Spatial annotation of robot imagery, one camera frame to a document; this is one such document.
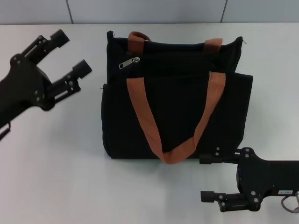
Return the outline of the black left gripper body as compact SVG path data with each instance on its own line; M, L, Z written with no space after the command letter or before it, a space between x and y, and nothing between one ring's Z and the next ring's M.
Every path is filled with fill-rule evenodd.
M47 75L21 54L10 60L10 70L0 82L0 126L3 127L30 107L44 111L55 105L46 89L51 82Z

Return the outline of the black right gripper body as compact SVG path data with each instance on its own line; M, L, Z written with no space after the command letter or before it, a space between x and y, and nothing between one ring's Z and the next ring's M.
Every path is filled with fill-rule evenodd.
M269 196L299 197L298 161L263 160L245 147L240 150L236 177L245 210L258 211Z

